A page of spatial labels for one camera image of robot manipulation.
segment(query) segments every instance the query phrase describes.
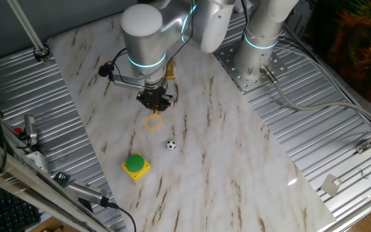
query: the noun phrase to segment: orange ring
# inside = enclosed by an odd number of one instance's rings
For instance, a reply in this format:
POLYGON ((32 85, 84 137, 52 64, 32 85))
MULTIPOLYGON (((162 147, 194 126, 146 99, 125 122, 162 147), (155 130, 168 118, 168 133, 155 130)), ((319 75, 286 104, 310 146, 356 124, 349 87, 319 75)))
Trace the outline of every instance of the orange ring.
POLYGON ((158 116, 158 114, 154 114, 154 115, 152 115, 152 116, 150 116, 150 117, 148 117, 148 118, 146 119, 146 122, 144 123, 144 125, 146 125, 146 128, 149 129, 149 130, 157 130, 157 129, 159 129, 159 128, 161 127, 161 125, 162 125, 162 119, 160 118, 160 116, 158 116), (160 124, 159 124, 157 127, 151 128, 151 127, 149 127, 149 126, 147 125, 147 122, 148 122, 148 120, 152 119, 153 117, 158 118, 158 119, 160 120, 160 124))

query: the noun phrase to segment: keyboard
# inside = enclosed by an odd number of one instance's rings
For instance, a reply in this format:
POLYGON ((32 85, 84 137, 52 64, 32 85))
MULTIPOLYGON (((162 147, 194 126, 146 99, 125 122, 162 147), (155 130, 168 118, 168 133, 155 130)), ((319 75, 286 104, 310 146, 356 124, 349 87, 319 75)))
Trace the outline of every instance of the keyboard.
POLYGON ((0 188, 0 232, 22 231, 40 221, 36 207, 0 188))

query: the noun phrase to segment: metal slatted platform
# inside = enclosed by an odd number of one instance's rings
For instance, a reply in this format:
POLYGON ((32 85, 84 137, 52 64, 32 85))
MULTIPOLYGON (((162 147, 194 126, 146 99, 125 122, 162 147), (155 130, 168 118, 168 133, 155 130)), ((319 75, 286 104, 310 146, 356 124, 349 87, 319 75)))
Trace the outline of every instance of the metal slatted platform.
MULTIPOLYGON (((81 118, 55 59, 38 63, 33 50, 0 59, 0 110, 13 128, 24 128, 24 114, 35 116, 39 144, 52 177, 59 171, 105 189, 112 196, 107 180, 92 148, 81 118)), ((125 228, 115 209, 93 205, 97 217, 110 228, 125 228)))
MULTIPOLYGON (((216 56, 221 56, 222 52, 227 55, 225 51, 229 48, 220 49, 216 56)), ((312 106, 351 101, 344 88, 304 56, 279 49, 275 54, 287 67, 287 73, 277 77, 279 84, 295 104, 312 106)), ((293 110, 268 82, 243 94, 337 220, 370 200, 371 151, 359 155, 355 149, 371 137, 371 124, 365 117, 341 106, 317 111, 293 110), (335 197, 320 190, 329 173, 343 180, 335 197)), ((342 228, 370 212, 371 207, 342 228)))

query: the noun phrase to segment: marble surface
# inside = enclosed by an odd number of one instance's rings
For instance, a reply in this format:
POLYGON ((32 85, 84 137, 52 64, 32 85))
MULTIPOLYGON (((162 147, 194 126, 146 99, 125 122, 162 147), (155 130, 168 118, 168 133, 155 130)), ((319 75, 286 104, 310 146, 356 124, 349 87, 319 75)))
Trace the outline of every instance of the marble surface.
MULTIPOLYGON (((97 75, 124 47, 119 17, 48 42, 115 200, 138 231, 318 231, 334 221, 210 54, 186 45, 175 57, 173 105, 160 114, 160 129, 146 129, 152 112, 135 100, 137 92, 97 75), (166 149, 167 140, 177 143, 175 150, 166 149), (134 152, 152 167, 139 184, 120 166, 134 152)), ((117 64, 131 75, 126 56, 117 64)))

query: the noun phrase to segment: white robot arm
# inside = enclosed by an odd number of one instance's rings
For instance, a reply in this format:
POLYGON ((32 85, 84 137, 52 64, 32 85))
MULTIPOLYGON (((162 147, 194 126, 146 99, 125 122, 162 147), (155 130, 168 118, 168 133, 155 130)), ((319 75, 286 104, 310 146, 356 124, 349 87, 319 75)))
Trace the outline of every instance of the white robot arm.
MULTIPOLYGON (((164 78, 169 61, 167 49, 183 40, 205 53, 215 51, 227 32, 234 2, 235 0, 168 0, 161 10, 144 4, 129 7, 122 14, 122 34, 135 76, 131 80, 144 80, 144 85, 138 87, 122 79, 114 83, 140 90, 137 100, 151 110, 167 109, 172 99, 172 96, 166 95, 167 83, 164 78)), ((260 66, 267 65, 284 20, 296 2, 297 0, 260 1, 260 6, 251 15, 244 36, 245 42, 234 61, 239 68, 247 70, 247 78, 259 75, 260 66)))

